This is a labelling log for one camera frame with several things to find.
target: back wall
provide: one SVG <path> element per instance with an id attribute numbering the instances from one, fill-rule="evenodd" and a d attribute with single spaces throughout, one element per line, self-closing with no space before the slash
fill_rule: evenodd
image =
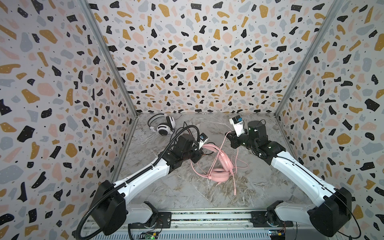
<path id="1" fill-rule="evenodd" d="M 273 112 L 331 0 L 91 0 L 138 112 Z"/>

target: side wall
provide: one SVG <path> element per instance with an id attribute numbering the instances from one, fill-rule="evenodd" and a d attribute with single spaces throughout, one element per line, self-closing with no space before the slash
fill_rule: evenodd
<path id="1" fill-rule="evenodd" d="M 363 239 L 384 231 L 383 1 L 346 1 L 278 119 L 304 165 L 353 195 Z M 353 220 L 343 228 L 357 236 Z"/>
<path id="2" fill-rule="evenodd" d="M 0 7 L 0 238 L 72 239 L 132 116 L 77 2 Z"/>
<path id="3" fill-rule="evenodd" d="M 90 0 L 138 112 L 274 112 L 333 1 Z"/>

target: black mounting plate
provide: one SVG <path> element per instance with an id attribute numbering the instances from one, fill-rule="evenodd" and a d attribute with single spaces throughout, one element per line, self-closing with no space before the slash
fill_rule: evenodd
<path id="1" fill-rule="evenodd" d="M 157 222 L 158 226 L 156 229 L 162 228 L 170 228 L 170 222 L 172 220 L 172 213 L 171 212 L 159 212 L 157 215 Z M 144 229 L 144 225 L 142 223 L 133 223 L 131 225 L 131 229 Z"/>
<path id="2" fill-rule="evenodd" d="M 251 212 L 251 222 L 253 223 L 253 227 L 271 227 L 267 222 L 266 222 L 266 217 L 265 217 L 266 211 L 253 211 Z M 293 222 L 291 221 L 285 221 L 285 226 L 286 227 L 293 227 Z"/>

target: metal corner post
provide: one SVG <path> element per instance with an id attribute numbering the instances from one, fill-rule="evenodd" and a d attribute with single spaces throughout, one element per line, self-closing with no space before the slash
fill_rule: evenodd
<path id="1" fill-rule="evenodd" d="M 98 24 L 96 23 L 96 19 L 93 17 L 92 10 L 89 7 L 89 3 L 87 0 L 78 0 L 79 6 L 85 16 L 85 19 L 87 20 L 89 24 L 89 28 L 92 30 L 96 41 L 100 47 L 100 50 L 102 54 L 105 57 L 105 60 L 107 61 L 107 64 L 110 66 L 112 74 L 114 78 L 116 79 L 119 88 L 121 89 L 121 94 L 123 95 L 125 101 L 127 102 L 129 109 L 131 110 L 132 115 L 134 118 L 137 118 L 137 112 L 136 109 L 131 101 L 131 98 L 127 92 L 127 89 L 125 88 L 124 83 L 121 80 L 121 76 L 117 70 L 117 67 L 115 65 L 114 60 L 112 59 L 112 56 L 109 54 L 108 47 L 106 43 L 104 42 L 103 35 L 101 34 L 101 31 L 98 27 Z"/>
<path id="2" fill-rule="evenodd" d="M 326 18 L 320 27 L 319 32 L 315 36 L 313 43 L 311 44 L 310 48 L 308 49 L 308 52 L 304 56 L 301 65 L 297 69 L 297 71 L 296 71 L 296 73 L 292 79 L 292 82 L 289 84 L 287 90 L 285 91 L 283 99 L 280 101 L 280 104 L 275 111 L 275 117 L 280 115 L 281 111 L 283 110 L 285 103 L 289 99 L 290 94 L 295 89 L 295 86 L 297 85 L 301 76 L 303 75 L 308 63 L 310 63 L 313 55 L 315 54 L 317 48 L 319 47 L 319 45 L 321 43 L 325 33 L 328 31 L 328 29 L 331 26 L 333 20 L 335 19 L 337 13 L 339 12 L 343 2 L 344 2 L 344 0 L 334 0 L 333 3 L 331 4 L 331 6 L 327 12 Z"/>

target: pink cable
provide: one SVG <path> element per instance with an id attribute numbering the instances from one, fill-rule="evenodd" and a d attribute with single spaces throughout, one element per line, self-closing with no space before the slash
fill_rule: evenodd
<path id="1" fill-rule="evenodd" d="M 202 146 L 203 148 L 206 148 L 206 149 L 214 151 L 214 152 L 216 152 L 216 150 L 218 150 L 217 151 L 217 155 L 215 157 L 215 160 L 212 163 L 211 167 L 209 168 L 208 174 L 203 175 L 203 174 L 198 173 L 195 170 L 195 168 L 193 167 L 192 161 L 190 162 L 190 164 L 191 164 L 192 169 L 195 171 L 195 173 L 197 175 L 199 175 L 201 177 L 205 177 L 205 178 L 211 179 L 214 182 L 217 182 L 218 184 L 227 181 L 229 179 L 229 175 L 231 174 L 232 177 L 233 177 L 234 195 L 236 195 L 236 183 L 235 183 L 235 175 L 234 174 L 237 173 L 237 168 L 247 168 L 249 165 L 239 159 L 241 162 L 245 163 L 247 166 L 246 167 L 237 167 L 237 159 L 238 159 L 237 156 L 238 156 L 238 152 L 239 152 L 238 149 L 237 149 L 237 154 L 236 154 L 236 157 L 235 157 L 235 166 L 233 165 L 232 159 L 229 159 L 227 154 L 224 151 L 221 150 L 223 145 L 224 145 L 225 138 L 227 137 L 228 133 L 229 132 L 227 132 L 227 134 L 225 135 L 224 141 L 221 144 L 220 148 L 218 148 L 216 145 L 213 145 L 213 144 L 204 144 Z M 217 159 L 219 159 L 221 165 L 223 166 L 223 169 L 214 169 L 214 166 L 215 166 L 215 163 L 216 163 Z M 204 172 L 203 169 L 201 169 L 200 165 L 199 164 L 197 164 L 197 165 L 200 168 L 200 170 L 202 172 Z"/>

